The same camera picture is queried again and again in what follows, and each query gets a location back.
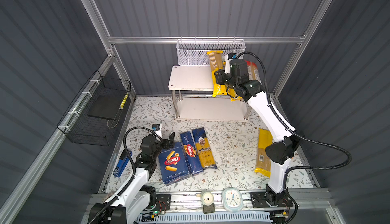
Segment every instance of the shelf lower board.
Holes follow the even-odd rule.
[[[189,98],[178,100],[180,120],[198,119],[210,121],[246,122],[246,103],[226,98]]]

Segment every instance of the gray wall panel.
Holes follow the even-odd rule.
[[[178,60],[175,44],[117,44],[116,47],[137,95],[170,93],[168,82],[172,66]],[[246,51],[254,52],[264,62],[268,85],[273,90],[295,48],[295,44],[248,44]],[[256,62],[248,55],[244,59]],[[262,79],[261,67],[256,64]]]
[[[107,53],[80,0],[0,0],[0,23],[2,206]],[[79,222],[113,147],[66,140],[14,223]]]
[[[321,0],[95,0],[112,36],[300,36]]]
[[[348,167],[315,172],[347,223],[390,220],[382,215],[390,197],[389,10],[390,0],[334,0],[279,98],[296,129],[353,155]],[[345,158],[302,147],[312,166]]]

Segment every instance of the barilla rigatoni box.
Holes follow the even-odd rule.
[[[190,176],[181,142],[176,142],[172,149],[162,150],[158,159],[165,185],[176,183]]]
[[[198,152],[195,147],[194,140],[190,131],[180,134],[181,141],[184,146],[184,155],[186,156],[188,167],[191,175],[196,175],[203,172],[202,164],[200,163]]]

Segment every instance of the alarm clock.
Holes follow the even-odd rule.
[[[228,212],[238,212],[244,206],[241,192],[236,188],[227,188],[222,192],[222,204]]]

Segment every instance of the floral tablecloth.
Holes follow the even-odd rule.
[[[154,123],[162,123],[163,138],[168,138],[169,134],[175,132],[176,141],[181,141],[180,133],[204,127],[218,168],[207,169],[203,174],[165,186],[161,181],[160,166],[157,162],[157,168],[147,185],[154,186],[158,192],[200,191],[204,189],[221,191],[227,187],[235,187],[240,190],[265,189],[269,178],[261,173],[255,173],[254,167],[259,128],[267,129],[267,127],[256,112],[252,111],[249,121],[245,125],[241,122],[175,120],[171,97],[138,97],[128,129],[134,126],[151,128]],[[148,134],[149,132],[145,130],[134,130],[129,133],[126,143],[128,148],[133,151],[134,161],[141,152],[142,138]],[[290,166],[302,166],[296,152]],[[128,163],[120,178],[111,174],[106,192],[116,191],[131,173],[131,165]],[[312,188],[313,185],[306,171],[298,169],[289,173],[287,187]]]

